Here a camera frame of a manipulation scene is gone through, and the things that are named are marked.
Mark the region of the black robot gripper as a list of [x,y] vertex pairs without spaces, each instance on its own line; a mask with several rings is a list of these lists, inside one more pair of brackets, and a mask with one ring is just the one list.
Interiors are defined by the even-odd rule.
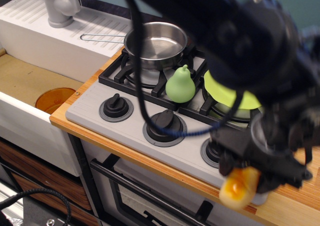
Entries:
[[256,193],[267,193],[283,184],[300,188],[305,180],[312,179],[312,173],[289,148],[277,151],[269,147],[262,118],[256,116],[245,130],[223,127],[211,132],[211,140],[220,153],[220,174],[228,176],[235,168],[251,166],[261,172]]

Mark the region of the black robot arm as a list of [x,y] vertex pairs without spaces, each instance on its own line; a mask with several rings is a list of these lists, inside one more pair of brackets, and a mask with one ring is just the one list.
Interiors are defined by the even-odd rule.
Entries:
[[[135,0],[125,0],[133,23],[133,61],[142,69],[146,30]],[[320,63],[306,47],[307,37],[276,0],[142,0],[184,29],[204,50],[213,78],[236,92],[231,109],[208,129],[220,156],[219,171],[253,167],[255,190],[279,185],[296,188],[312,174],[293,153],[303,148],[305,162],[320,143]]]

